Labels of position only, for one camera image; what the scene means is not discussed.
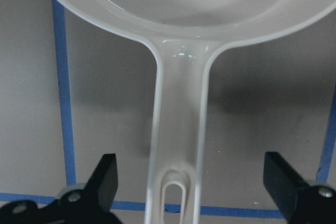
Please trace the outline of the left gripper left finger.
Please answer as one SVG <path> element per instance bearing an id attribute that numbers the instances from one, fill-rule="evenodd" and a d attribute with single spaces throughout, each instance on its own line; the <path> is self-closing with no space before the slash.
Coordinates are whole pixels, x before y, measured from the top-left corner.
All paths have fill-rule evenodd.
<path id="1" fill-rule="evenodd" d="M 121 223 L 110 212 L 118 189 L 117 158 L 104 154 L 82 189 L 71 189 L 45 207 L 18 200 L 1 207 L 1 223 Z"/>

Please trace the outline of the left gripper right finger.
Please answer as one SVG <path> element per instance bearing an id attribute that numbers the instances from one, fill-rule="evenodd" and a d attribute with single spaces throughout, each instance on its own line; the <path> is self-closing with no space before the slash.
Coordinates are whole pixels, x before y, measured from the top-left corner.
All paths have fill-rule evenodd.
<path id="1" fill-rule="evenodd" d="M 335 189 L 305 180 L 278 152 L 264 155 L 263 183 L 287 223 L 335 223 Z"/>

